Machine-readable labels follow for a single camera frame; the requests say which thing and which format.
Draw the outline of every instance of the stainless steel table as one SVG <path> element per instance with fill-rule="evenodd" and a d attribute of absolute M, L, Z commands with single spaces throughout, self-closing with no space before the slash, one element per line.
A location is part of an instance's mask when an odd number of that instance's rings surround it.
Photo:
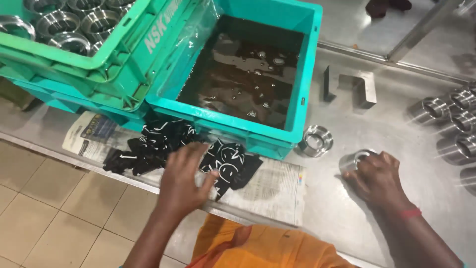
<path fill-rule="evenodd" d="M 337 98 L 320 101 L 322 74 L 332 64 L 373 72 L 377 104 L 369 110 L 354 108 L 351 81 L 341 77 Z M 359 60 L 318 49 L 311 84 L 307 125 L 325 126 L 334 136 L 334 147 L 320 158 L 302 157 L 291 152 L 287 162 L 308 168 L 306 209 L 303 230 L 332 243 L 346 257 L 381 267 L 405 267 L 398 253 L 390 254 L 380 220 L 340 179 L 339 159 L 358 149 L 385 150 L 401 161 L 402 185 L 431 226 L 470 266 L 476 266 L 476 191 L 459 178 L 464 168 L 442 160 L 436 151 L 440 137 L 431 127 L 410 122 L 405 109 L 426 96 L 438 96 L 458 85 L 419 74 Z M 0 138 L 93 170 L 126 183 L 158 193 L 158 185 L 105 173 L 98 163 L 88 161 L 61 148 L 64 135 L 79 115 L 41 106 L 20 113 L 0 103 Z M 204 210 L 244 224 L 280 223 L 239 209 L 209 202 Z M 356 263 L 362 267 L 369 264 Z"/>

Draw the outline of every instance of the newspaper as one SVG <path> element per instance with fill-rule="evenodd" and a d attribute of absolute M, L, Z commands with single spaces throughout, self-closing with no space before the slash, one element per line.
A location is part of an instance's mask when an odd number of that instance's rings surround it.
<path fill-rule="evenodd" d="M 111 148 L 129 150 L 127 140 L 141 134 L 118 126 L 104 115 L 85 112 L 71 126 L 63 149 L 103 163 Z M 266 157 L 263 164 L 242 189 L 228 189 L 218 201 L 243 211 L 271 218 L 287 224 L 302 226 L 306 168 Z M 134 177 L 131 171 L 124 176 L 153 186 L 160 185 L 163 169 Z M 197 172 L 196 183 L 201 185 L 204 174 Z M 216 191 L 210 193 L 214 200 Z"/>

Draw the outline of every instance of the air bubble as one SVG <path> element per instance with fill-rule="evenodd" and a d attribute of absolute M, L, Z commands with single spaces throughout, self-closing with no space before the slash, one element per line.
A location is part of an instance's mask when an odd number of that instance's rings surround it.
<path fill-rule="evenodd" d="M 283 64 L 284 64 L 284 60 L 281 59 L 281 58 L 275 58 L 275 59 L 273 60 L 273 62 L 274 62 L 274 64 L 276 64 L 276 65 L 283 65 Z"/>

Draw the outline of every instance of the tiled floor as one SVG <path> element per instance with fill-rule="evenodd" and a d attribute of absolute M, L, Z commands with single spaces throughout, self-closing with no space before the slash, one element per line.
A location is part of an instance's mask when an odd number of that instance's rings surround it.
<path fill-rule="evenodd" d="M 157 195 L 0 141 L 0 268 L 117 268 Z M 191 260 L 206 213 L 172 235 L 161 268 Z"/>

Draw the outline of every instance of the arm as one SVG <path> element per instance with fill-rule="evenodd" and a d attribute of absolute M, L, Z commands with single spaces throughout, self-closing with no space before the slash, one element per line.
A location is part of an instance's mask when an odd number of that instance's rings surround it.
<path fill-rule="evenodd" d="M 423 216 L 404 219 L 402 211 L 417 207 L 405 195 L 398 167 L 400 162 L 386 152 L 371 155 L 344 174 L 357 194 L 371 208 L 382 212 L 416 267 L 462 268 L 463 262 L 431 228 Z"/>
<path fill-rule="evenodd" d="M 208 145 L 191 143 L 167 159 L 157 205 L 132 248 L 123 268 L 157 268 L 170 236 L 182 219 L 202 206 L 218 174 L 207 175 L 203 186 L 195 186 L 195 173 Z"/>

